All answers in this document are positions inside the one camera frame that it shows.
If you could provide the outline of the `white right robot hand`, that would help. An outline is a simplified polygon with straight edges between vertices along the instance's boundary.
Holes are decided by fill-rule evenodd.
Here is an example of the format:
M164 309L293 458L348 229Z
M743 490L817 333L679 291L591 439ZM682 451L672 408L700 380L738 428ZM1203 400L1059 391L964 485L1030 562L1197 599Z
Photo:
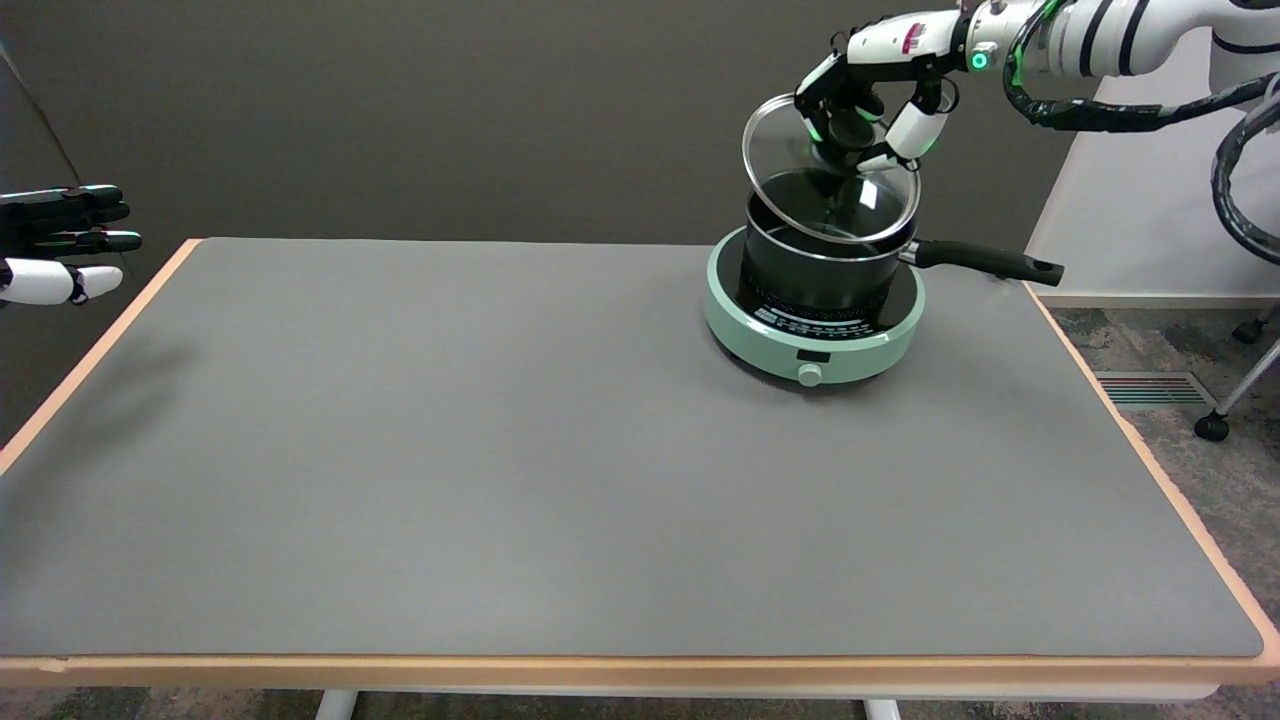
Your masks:
M851 29L842 46L831 44L794 91L820 161L849 174L916 170L957 105L945 87L954 85L950 73L966 69L972 17L961 9L886 15ZM876 86L888 82L911 82L914 90L878 136L884 102Z

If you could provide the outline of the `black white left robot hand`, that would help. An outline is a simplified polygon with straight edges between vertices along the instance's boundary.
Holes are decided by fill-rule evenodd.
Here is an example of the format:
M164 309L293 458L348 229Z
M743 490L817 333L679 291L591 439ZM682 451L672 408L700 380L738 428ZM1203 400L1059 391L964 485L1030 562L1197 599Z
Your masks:
M116 290L125 278L119 266L76 265L65 259L141 249L140 233L109 227L129 214L124 193L115 184L4 193L3 305L79 306Z

